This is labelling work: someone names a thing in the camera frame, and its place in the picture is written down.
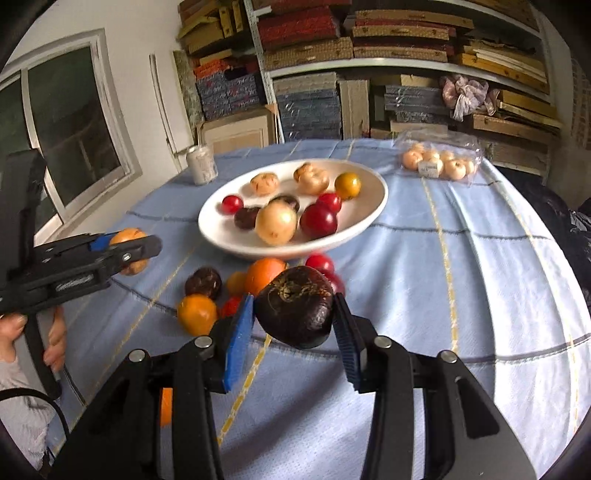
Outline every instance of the finger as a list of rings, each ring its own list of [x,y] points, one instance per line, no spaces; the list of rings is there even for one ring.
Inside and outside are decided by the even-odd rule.
[[[51,366],[51,370],[54,373],[59,372],[62,368],[64,368],[64,364],[66,363],[66,357],[65,356],[61,356],[59,357],[55,362],[53,362],[50,366]]]
[[[61,306],[56,307],[53,316],[53,325],[49,330],[50,345],[57,345],[66,335],[66,322],[64,320],[64,310]]]
[[[60,357],[65,356],[66,355],[66,343],[65,342],[60,342],[57,345],[53,345],[51,347],[49,347],[47,350],[45,350],[45,353],[43,354],[43,363],[45,363],[46,365],[51,365],[52,363],[54,363],[56,360],[58,360]]]
[[[11,341],[16,340],[27,324],[27,317],[19,313],[10,313],[0,318],[0,336]]]

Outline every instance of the white bowl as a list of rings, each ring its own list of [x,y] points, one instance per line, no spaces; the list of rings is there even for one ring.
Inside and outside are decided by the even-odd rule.
[[[301,213],[316,196],[302,195],[297,191],[297,183],[293,179],[294,170],[304,162],[326,169],[330,174],[330,186],[327,192],[334,191],[334,181],[338,175],[346,171],[356,173],[361,179],[361,192],[353,200],[343,202],[343,208],[338,213],[339,228],[333,235],[309,240],[298,230],[287,244],[271,247],[263,242],[253,231],[244,232],[234,225],[232,215],[223,215],[219,206],[227,195],[238,195],[244,200],[244,205],[265,206],[269,200],[280,193],[289,193],[300,201]],[[258,197],[254,194],[250,181],[255,175],[263,172],[275,173],[281,182],[279,188],[271,195]],[[267,167],[245,173],[226,183],[212,194],[199,213],[199,229],[202,235],[213,245],[239,257],[258,259],[276,257],[282,260],[306,257],[315,252],[324,252],[351,240],[363,232],[382,212],[388,200],[388,186],[384,179],[370,168],[358,163],[343,160],[327,160],[322,158],[307,158],[303,160],[276,163]]]

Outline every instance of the screw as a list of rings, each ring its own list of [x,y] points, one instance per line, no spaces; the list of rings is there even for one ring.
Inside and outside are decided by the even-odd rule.
[[[378,348],[390,348],[392,346],[392,340],[390,340],[388,337],[378,335],[376,338],[374,338],[374,345]]]
[[[201,335],[195,339],[195,346],[198,348],[208,348],[213,345],[213,340],[207,335]]]
[[[146,352],[143,350],[134,350],[129,354],[129,360],[137,364],[146,358]]]
[[[443,352],[439,353],[441,360],[448,364],[454,364],[457,362],[457,355],[453,353],[451,350],[444,350]]]

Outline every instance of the window frame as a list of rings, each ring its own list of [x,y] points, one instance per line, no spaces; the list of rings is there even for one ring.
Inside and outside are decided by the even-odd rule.
[[[57,215],[51,218],[36,234],[36,244],[49,240],[59,234],[60,230],[71,227],[77,221],[85,218],[126,184],[142,174],[116,94],[104,29],[83,32],[53,41],[9,62],[0,73],[0,90],[20,79],[21,100],[29,143],[31,148],[38,148],[43,153],[31,110],[28,71],[55,57],[86,47],[90,47],[95,84],[103,117],[120,166],[88,187],[68,205],[64,205],[61,201],[49,170],[46,170],[46,191],[56,208]]]

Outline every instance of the window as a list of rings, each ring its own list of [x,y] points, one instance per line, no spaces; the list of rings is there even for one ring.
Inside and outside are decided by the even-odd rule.
[[[47,162],[38,243],[141,173],[121,118],[104,31],[47,45],[0,74],[0,171],[6,155],[29,148]]]

